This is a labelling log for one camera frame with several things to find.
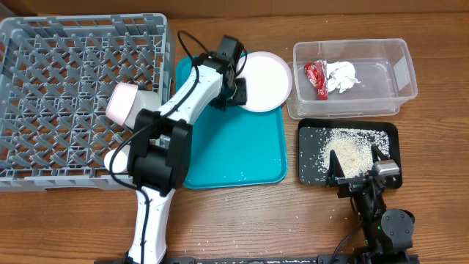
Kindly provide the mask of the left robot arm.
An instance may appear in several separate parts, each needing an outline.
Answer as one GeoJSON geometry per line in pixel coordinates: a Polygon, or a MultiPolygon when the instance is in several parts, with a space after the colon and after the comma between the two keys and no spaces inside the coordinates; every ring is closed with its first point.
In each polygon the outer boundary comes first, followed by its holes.
{"type": "Polygon", "coordinates": [[[191,162],[193,125],[206,106],[224,111],[247,102],[244,45],[223,36],[216,51],[192,58],[191,75],[159,109],[136,115],[130,138],[128,172],[137,195],[134,244],[127,263],[161,263],[166,255],[166,224],[174,192],[191,162]]]}

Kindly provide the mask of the small white pink bowl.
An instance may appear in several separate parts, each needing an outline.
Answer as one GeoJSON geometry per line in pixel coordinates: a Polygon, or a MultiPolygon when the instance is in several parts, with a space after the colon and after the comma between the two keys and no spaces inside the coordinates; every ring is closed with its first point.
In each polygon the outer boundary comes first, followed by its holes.
{"type": "Polygon", "coordinates": [[[130,113],[133,108],[138,86],[119,82],[111,94],[106,107],[105,116],[120,126],[133,129],[135,120],[131,120],[130,113]]]}

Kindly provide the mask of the red snack wrapper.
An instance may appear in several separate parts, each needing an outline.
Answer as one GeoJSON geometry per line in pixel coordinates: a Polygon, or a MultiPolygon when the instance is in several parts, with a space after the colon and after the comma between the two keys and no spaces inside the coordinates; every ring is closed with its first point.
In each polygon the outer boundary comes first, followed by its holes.
{"type": "Polygon", "coordinates": [[[328,99],[327,79],[326,79],[326,66],[324,60],[317,60],[309,62],[304,67],[304,72],[307,79],[311,82],[313,87],[317,90],[317,96],[320,100],[328,99]]]}

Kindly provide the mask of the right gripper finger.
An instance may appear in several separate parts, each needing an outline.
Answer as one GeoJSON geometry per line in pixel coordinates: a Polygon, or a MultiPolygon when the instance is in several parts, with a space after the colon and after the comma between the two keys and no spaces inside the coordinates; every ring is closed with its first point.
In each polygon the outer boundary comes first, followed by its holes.
{"type": "Polygon", "coordinates": [[[389,159],[387,155],[381,152],[381,150],[375,144],[371,145],[372,160],[373,161],[386,161],[389,159]]]}
{"type": "Polygon", "coordinates": [[[336,152],[334,150],[331,150],[327,180],[343,180],[343,179],[345,179],[345,176],[344,176],[342,167],[340,165],[339,159],[336,155],[336,152]]]}

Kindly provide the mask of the large white plate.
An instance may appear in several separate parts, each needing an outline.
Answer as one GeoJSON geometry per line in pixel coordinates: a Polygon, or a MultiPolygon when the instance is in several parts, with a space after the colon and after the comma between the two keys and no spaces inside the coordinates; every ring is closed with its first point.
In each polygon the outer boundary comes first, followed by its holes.
{"type": "Polygon", "coordinates": [[[246,83],[247,101],[242,107],[251,112],[267,112],[279,107],[292,89],[292,72],[278,55],[256,51],[240,58],[244,66],[239,78],[246,83]]]}

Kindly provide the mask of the white napkin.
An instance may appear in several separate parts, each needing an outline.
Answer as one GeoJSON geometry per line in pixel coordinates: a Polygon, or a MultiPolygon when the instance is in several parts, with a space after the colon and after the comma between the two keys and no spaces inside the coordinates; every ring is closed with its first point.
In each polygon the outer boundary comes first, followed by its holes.
{"type": "Polygon", "coordinates": [[[350,62],[327,62],[325,66],[328,92],[338,90],[339,93],[343,93],[360,83],[355,77],[355,67],[350,62]]]}

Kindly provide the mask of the white cup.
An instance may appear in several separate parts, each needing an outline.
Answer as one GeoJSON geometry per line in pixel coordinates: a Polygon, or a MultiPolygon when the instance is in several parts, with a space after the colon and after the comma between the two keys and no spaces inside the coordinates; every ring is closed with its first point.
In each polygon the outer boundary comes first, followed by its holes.
{"type": "Polygon", "coordinates": [[[111,171],[113,170],[113,172],[115,174],[118,174],[118,173],[126,173],[127,172],[127,168],[128,168],[128,156],[129,156],[129,152],[130,152],[130,146],[129,145],[126,145],[124,146],[117,154],[116,154],[116,157],[114,158],[114,162],[112,164],[112,166],[110,166],[110,163],[111,163],[111,158],[113,157],[113,155],[115,154],[116,152],[116,149],[113,149],[111,151],[109,151],[105,158],[104,158],[104,164],[105,164],[105,168],[108,170],[108,171],[111,171]]]}

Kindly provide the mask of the pile of rice grains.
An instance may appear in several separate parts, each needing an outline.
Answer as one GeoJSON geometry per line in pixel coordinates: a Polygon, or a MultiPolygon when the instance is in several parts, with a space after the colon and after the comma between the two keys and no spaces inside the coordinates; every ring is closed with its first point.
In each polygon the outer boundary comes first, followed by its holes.
{"type": "Polygon", "coordinates": [[[372,145],[389,154],[389,136],[384,131],[302,127],[298,139],[298,178],[305,185],[325,184],[331,151],[346,178],[362,176],[372,168],[372,145]]]}

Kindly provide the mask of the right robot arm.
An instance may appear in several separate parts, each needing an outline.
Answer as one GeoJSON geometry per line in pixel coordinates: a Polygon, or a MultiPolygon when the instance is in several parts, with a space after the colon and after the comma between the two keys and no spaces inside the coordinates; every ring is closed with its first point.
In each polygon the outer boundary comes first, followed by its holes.
{"type": "Polygon", "coordinates": [[[329,263],[416,264],[417,255],[409,254],[413,247],[415,216],[408,210],[388,209],[383,192],[400,173],[395,160],[383,154],[376,145],[371,146],[373,166],[363,177],[346,178],[339,158],[330,151],[326,186],[337,188],[339,198],[349,198],[360,224],[341,240],[330,256],[329,263]],[[366,245],[352,254],[339,251],[358,231],[362,231],[366,245]]]}

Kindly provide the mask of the grey bowl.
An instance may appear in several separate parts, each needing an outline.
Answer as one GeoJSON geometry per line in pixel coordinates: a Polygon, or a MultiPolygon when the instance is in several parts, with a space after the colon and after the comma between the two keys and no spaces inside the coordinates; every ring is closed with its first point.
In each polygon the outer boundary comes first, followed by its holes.
{"type": "Polygon", "coordinates": [[[130,101],[130,109],[124,121],[124,125],[130,129],[134,129],[137,114],[146,109],[149,111],[157,111],[161,107],[161,99],[158,93],[138,90],[134,98],[130,101]]]}

